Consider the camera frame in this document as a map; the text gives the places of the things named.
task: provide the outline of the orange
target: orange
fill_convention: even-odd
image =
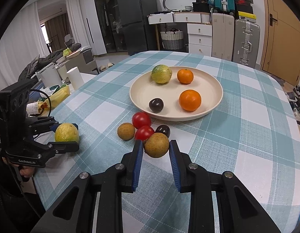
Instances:
[[[177,73],[177,79],[183,84],[190,84],[193,81],[194,75],[189,69],[181,69]]]
[[[197,110],[202,103],[201,95],[195,90],[188,89],[179,96],[180,106],[187,111]]]

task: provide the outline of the dark purple fruit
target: dark purple fruit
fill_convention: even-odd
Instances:
[[[166,137],[170,136],[170,128],[167,125],[160,125],[155,130],[155,133],[163,133]]]
[[[149,107],[154,113],[159,113],[164,108],[164,103],[162,99],[155,98],[149,102]]]

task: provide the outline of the brown curtain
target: brown curtain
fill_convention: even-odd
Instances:
[[[54,17],[44,24],[47,36],[50,38],[50,41],[52,41],[52,51],[63,48],[66,49],[65,36],[70,34],[72,37],[68,14],[65,13],[58,17]]]

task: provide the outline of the metal screw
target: metal screw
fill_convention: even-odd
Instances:
[[[230,172],[230,171],[226,171],[226,172],[224,173],[224,175],[225,175],[227,178],[229,178],[229,179],[233,177],[233,173]]]
[[[189,168],[190,169],[197,169],[198,168],[198,165],[196,163],[190,163],[189,164]]]
[[[123,168],[124,168],[124,165],[122,163],[118,163],[118,164],[115,165],[116,170],[121,170]]]
[[[87,172],[81,172],[80,175],[79,175],[79,177],[81,179],[86,179],[88,177],[88,173]]]

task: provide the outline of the yellow-green fruit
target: yellow-green fruit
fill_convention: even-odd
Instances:
[[[79,143],[79,131],[71,123],[62,123],[58,126],[55,132],[56,142],[69,142],[75,141]]]
[[[153,68],[151,73],[151,78],[159,84],[164,84],[169,82],[171,79],[173,72],[171,69],[166,65],[157,65]]]
[[[135,135],[135,127],[131,123],[122,123],[118,127],[118,136],[123,140],[132,139]]]
[[[152,158],[160,158],[168,152],[169,140],[163,133],[154,133],[146,142],[145,153]]]

